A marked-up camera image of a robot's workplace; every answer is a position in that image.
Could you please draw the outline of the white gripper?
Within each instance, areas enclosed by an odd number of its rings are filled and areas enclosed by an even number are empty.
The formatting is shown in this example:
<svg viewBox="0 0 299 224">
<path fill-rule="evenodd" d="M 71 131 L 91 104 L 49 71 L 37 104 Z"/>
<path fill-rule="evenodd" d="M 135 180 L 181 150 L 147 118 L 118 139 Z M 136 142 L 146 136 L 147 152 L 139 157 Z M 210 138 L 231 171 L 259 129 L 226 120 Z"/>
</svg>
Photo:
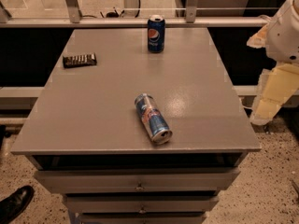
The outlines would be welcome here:
<svg viewBox="0 0 299 224">
<path fill-rule="evenodd" d="M 299 89 L 299 0 L 286 0 L 247 46 L 265 48 L 269 58 L 282 62 L 262 71 L 251 107 L 249 121 L 266 125 Z"/>
</svg>

